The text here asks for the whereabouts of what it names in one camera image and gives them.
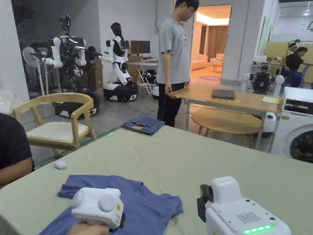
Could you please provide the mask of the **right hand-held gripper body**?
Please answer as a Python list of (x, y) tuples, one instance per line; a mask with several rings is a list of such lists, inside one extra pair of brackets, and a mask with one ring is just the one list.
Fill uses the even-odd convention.
[(290, 235), (290, 228), (257, 202), (242, 196), (233, 177), (200, 185), (198, 217), (208, 235)]

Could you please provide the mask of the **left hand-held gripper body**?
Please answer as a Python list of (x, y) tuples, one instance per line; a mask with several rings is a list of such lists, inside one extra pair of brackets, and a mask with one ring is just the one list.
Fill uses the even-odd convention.
[(116, 188), (81, 188), (71, 203), (71, 214), (81, 222), (104, 225), (116, 231), (125, 222), (121, 192)]

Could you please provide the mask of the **person's left hand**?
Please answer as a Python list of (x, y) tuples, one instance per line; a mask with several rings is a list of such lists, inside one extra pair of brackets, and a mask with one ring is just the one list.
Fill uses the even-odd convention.
[(109, 228), (104, 225), (91, 225), (85, 222), (75, 223), (67, 235), (108, 235)]

